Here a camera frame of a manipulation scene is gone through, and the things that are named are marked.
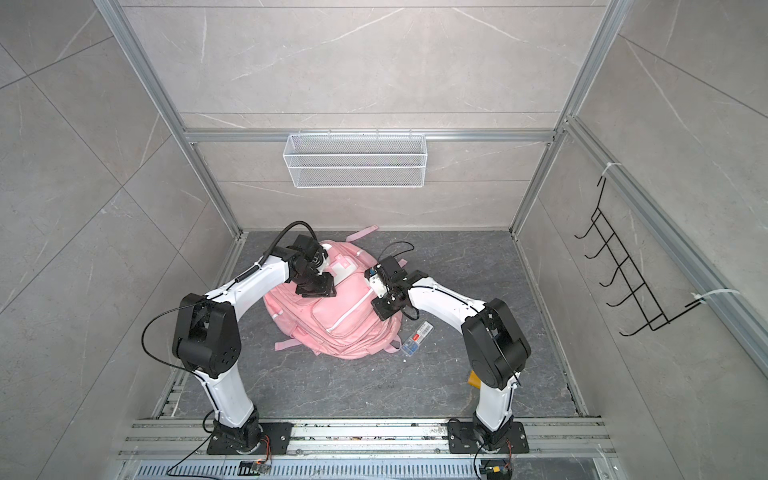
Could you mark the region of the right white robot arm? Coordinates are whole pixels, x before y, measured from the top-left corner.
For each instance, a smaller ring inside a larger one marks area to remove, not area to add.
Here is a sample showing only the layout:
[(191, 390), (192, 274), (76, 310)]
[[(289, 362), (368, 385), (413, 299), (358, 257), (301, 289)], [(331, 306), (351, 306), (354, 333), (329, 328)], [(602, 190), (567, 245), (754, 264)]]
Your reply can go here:
[(475, 428), (486, 437), (508, 429), (519, 374), (532, 353), (508, 305), (498, 298), (482, 301), (459, 294), (418, 270), (409, 273), (392, 256), (364, 276), (382, 321), (410, 309), (431, 314), (461, 333), (471, 369), (481, 382)]

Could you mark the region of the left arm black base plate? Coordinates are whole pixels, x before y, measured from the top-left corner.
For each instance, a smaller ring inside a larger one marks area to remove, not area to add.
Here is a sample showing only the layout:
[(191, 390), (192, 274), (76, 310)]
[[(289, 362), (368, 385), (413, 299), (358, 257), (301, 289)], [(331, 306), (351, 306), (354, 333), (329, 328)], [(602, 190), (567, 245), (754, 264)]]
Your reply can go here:
[(287, 453), (293, 424), (290, 422), (251, 422), (234, 428), (214, 422), (208, 455), (274, 455)]

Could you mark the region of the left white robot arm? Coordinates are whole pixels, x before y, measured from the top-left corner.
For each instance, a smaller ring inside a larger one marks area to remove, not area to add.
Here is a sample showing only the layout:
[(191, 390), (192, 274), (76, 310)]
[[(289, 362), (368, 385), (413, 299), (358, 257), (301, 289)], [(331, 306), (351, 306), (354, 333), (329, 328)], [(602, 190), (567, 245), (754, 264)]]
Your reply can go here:
[(280, 247), (274, 240), (261, 257), (231, 281), (180, 302), (172, 354), (203, 386), (218, 425), (242, 429), (256, 420), (256, 407), (238, 370), (242, 350), (239, 321), (262, 298), (283, 284), (309, 297), (336, 295), (325, 270), (328, 253), (315, 233), (298, 235)]

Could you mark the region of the pink student backpack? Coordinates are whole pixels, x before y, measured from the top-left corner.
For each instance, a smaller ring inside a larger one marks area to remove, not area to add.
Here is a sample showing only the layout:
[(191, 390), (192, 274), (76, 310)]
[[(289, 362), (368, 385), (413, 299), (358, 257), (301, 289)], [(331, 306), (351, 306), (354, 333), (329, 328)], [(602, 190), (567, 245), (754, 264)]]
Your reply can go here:
[(305, 346), (316, 355), (355, 360), (381, 351), (394, 354), (401, 349), (402, 315), (397, 313), (382, 321), (375, 313), (372, 301), (376, 292), (368, 285), (364, 272), (376, 265), (376, 259), (354, 244), (377, 229), (373, 225), (343, 242), (322, 243), (329, 254), (325, 270), (334, 280), (334, 297), (303, 298), (290, 284), (277, 286), (263, 297), (272, 320), (288, 336), (275, 344), (277, 351)]

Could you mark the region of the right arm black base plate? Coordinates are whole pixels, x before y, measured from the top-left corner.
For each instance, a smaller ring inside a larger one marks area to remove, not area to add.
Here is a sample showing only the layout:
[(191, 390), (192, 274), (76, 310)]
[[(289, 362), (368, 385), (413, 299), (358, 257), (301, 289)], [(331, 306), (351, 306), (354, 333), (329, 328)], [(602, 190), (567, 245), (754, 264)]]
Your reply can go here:
[(495, 453), (527, 454), (530, 447), (524, 425), (508, 420), (498, 430), (489, 430), (477, 418), (472, 421), (449, 419), (445, 423), (449, 451), (452, 454)]

